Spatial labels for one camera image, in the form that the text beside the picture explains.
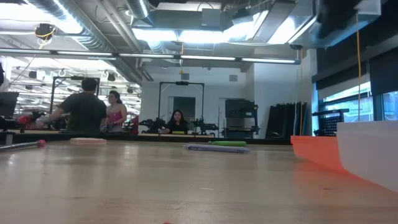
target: pink object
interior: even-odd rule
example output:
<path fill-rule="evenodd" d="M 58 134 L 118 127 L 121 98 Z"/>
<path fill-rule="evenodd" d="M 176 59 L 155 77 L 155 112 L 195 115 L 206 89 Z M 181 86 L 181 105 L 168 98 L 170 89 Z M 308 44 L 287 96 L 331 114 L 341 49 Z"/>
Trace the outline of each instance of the pink object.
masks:
<path fill-rule="evenodd" d="M 99 146 L 105 145 L 105 139 L 96 139 L 96 138 L 73 138 L 70 140 L 71 144 L 76 145 L 86 145 L 86 146 Z"/>
<path fill-rule="evenodd" d="M 113 123 L 115 121 L 119 121 L 120 119 L 122 119 L 122 112 L 116 112 L 116 113 L 110 113 L 108 114 L 108 123 Z"/>
<path fill-rule="evenodd" d="M 45 141 L 44 140 L 38 140 L 37 141 L 37 146 L 44 147 L 45 146 Z"/>

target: door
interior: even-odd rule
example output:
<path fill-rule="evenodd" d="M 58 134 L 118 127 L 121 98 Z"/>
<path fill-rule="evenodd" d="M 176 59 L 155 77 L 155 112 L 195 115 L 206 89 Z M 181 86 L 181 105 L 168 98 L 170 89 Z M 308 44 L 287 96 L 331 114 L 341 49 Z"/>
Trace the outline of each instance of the door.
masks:
<path fill-rule="evenodd" d="M 185 120 L 194 121 L 195 120 L 195 107 L 196 99 L 195 97 L 180 97 L 175 96 L 173 102 L 173 110 L 180 110 L 184 115 Z"/>

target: orange tray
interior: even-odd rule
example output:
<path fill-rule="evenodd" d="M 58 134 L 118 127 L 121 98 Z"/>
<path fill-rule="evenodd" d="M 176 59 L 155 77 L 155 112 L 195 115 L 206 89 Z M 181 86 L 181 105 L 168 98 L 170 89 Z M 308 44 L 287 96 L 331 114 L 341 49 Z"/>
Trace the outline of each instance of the orange tray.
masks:
<path fill-rule="evenodd" d="M 343 168 L 337 137 L 292 136 L 294 154 L 320 166 L 348 173 Z"/>

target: computer monitor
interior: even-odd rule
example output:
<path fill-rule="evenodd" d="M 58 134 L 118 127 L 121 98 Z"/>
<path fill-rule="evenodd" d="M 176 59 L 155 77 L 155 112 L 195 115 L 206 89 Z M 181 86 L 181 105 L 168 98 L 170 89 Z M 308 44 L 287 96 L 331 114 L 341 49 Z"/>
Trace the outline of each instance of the computer monitor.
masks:
<path fill-rule="evenodd" d="M 0 116 L 11 117 L 17 106 L 19 93 L 0 92 Z"/>

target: man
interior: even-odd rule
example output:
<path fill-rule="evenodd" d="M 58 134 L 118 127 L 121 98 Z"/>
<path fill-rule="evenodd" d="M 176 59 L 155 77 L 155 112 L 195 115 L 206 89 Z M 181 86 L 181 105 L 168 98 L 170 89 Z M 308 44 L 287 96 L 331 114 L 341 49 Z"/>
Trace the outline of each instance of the man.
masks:
<path fill-rule="evenodd" d="M 62 114 L 70 113 L 68 131 L 98 133 L 106 118 L 106 105 L 94 95 L 96 87 L 95 79 L 85 78 L 81 81 L 83 92 L 68 96 L 44 122 L 55 121 Z"/>

